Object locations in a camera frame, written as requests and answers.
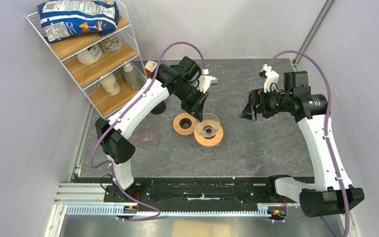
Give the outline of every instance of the barcode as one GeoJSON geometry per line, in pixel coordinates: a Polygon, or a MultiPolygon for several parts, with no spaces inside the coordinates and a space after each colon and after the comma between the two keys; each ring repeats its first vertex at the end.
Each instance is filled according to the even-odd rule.
{"type": "Polygon", "coordinates": [[[44,5],[44,11],[52,11],[54,10],[54,8],[56,7],[56,4],[57,2],[56,1],[50,1],[50,2],[47,2],[45,5],[44,5]]]}

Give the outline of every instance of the shelf rack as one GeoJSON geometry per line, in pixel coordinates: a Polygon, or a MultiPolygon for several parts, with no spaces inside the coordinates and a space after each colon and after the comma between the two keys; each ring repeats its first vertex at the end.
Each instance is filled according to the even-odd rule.
{"type": "Polygon", "coordinates": [[[128,87],[124,78],[121,76],[121,70],[124,64],[130,62],[139,70],[142,76],[142,83],[144,83],[147,78],[127,8],[119,0],[115,0],[115,2],[120,12],[117,29],[113,33],[103,37],[100,37],[99,33],[88,33],[49,44],[44,38],[45,34],[41,28],[38,12],[27,16],[28,21],[34,27],[38,35],[57,57],[74,82],[103,118],[115,113],[138,92],[128,87]],[[119,33],[123,39],[123,47],[120,50],[114,53],[103,52],[100,59],[91,65],[82,64],[77,60],[76,55],[79,52],[116,33],[119,33]],[[105,93],[105,90],[101,87],[101,83],[99,82],[110,73],[115,75],[121,86],[120,93],[115,96],[109,96],[105,93]]]}

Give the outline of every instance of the mug with cartoon print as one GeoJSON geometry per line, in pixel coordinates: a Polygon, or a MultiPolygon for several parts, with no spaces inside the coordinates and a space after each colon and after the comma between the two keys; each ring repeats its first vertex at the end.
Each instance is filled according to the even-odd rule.
{"type": "Polygon", "coordinates": [[[123,47],[123,39],[119,32],[100,41],[99,46],[106,53],[114,53],[123,47]]]}

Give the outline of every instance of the white metal shelf frame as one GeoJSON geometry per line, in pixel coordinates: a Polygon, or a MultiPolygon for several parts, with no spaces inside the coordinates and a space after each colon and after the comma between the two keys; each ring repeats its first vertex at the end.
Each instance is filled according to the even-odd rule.
{"type": "Polygon", "coordinates": [[[141,54],[140,54],[140,51],[139,51],[139,47],[137,45],[137,41],[136,41],[136,37],[135,37],[135,34],[134,34],[134,30],[133,30],[133,27],[131,25],[130,17],[128,15],[127,7],[122,2],[120,2],[119,0],[115,0],[115,2],[117,3],[117,7],[118,7],[118,11],[120,12],[120,16],[123,17],[128,22],[128,24],[125,25],[124,27],[120,28],[120,29],[117,29],[116,31],[114,31],[111,34],[108,34],[108,35],[106,35],[104,37],[101,37],[98,41],[96,41],[96,42],[94,42],[94,43],[92,43],[90,45],[87,45],[86,47],[78,50],[77,52],[73,53],[72,55],[69,55],[66,58],[63,58],[62,60],[57,56],[56,52],[54,52],[54,50],[52,49],[52,47],[50,46],[50,44],[45,40],[45,38],[43,36],[43,30],[42,30],[41,24],[40,24],[39,13],[35,12],[35,13],[30,14],[30,15],[27,16],[27,20],[34,27],[35,31],[38,33],[38,35],[41,37],[41,39],[44,41],[44,43],[47,45],[47,47],[53,52],[53,54],[56,56],[56,58],[62,64],[63,68],[68,72],[68,74],[71,76],[71,78],[76,83],[76,85],[81,89],[81,91],[86,96],[86,98],[89,100],[89,102],[92,104],[92,106],[98,111],[98,113],[100,114],[100,116],[103,117],[103,118],[106,118],[106,117],[110,116],[111,114],[117,112],[121,107],[117,108],[110,115],[103,116],[101,114],[101,112],[98,110],[98,108],[95,106],[95,104],[92,102],[92,100],[89,98],[88,93],[91,92],[91,91],[93,91],[93,90],[95,90],[95,89],[97,89],[98,87],[101,86],[101,83],[99,83],[99,81],[102,78],[104,78],[106,75],[108,75],[110,73],[114,73],[114,75],[117,76],[120,73],[120,69],[121,69],[121,67],[124,64],[126,64],[128,62],[131,62],[132,60],[134,60],[136,58],[140,59],[140,63],[142,64],[142,69],[143,69],[143,71],[142,71],[142,70],[139,69],[139,67],[137,67],[138,71],[142,74],[142,76],[143,76],[144,79],[147,78],[146,71],[144,70],[145,65],[143,64],[143,60],[142,60],[142,57],[141,57],[141,54]],[[130,29],[131,29],[132,36],[125,31],[125,29],[127,29],[128,27],[130,27],[130,29]],[[90,47],[90,46],[92,46],[92,45],[94,45],[94,44],[96,44],[96,43],[104,40],[105,38],[108,38],[108,37],[112,36],[113,34],[116,34],[117,32],[120,32],[121,37],[123,38],[123,40],[125,40],[137,52],[137,55],[134,56],[134,57],[132,57],[132,58],[130,58],[130,59],[128,59],[127,61],[125,61],[121,65],[115,67],[114,69],[110,70],[108,73],[102,75],[101,77],[99,77],[98,79],[94,80],[93,82],[87,84],[86,86],[84,86],[84,87],[80,86],[78,84],[78,82],[75,80],[75,78],[72,76],[72,74],[69,72],[69,70],[66,68],[66,66],[64,64],[64,61],[70,59],[71,57],[76,56],[78,53],[82,52],[83,50],[87,49],[88,47],[90,47]]]}

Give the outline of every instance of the blue chip bag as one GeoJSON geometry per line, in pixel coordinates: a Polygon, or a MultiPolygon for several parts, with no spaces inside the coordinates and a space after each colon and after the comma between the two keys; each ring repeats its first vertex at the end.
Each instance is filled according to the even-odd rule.
{"type": "Polygon", "coordinates": [[[117,4],[102,0],[47,1],[38,5],[37,10],[49,43],[89,32],[104,36],[116,30],[120,18],[117,4]]]}

